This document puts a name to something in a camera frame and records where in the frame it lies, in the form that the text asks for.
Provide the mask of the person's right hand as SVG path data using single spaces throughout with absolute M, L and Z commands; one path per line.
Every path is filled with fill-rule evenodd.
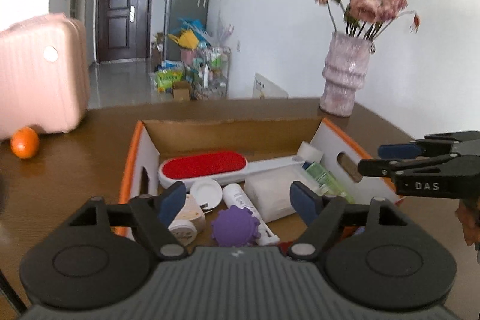
M 456 209 L 456 218 L 458 218 L 463 231 L 464 241 L 468 246 L 479 243 L 479 200 L 459 200 Z

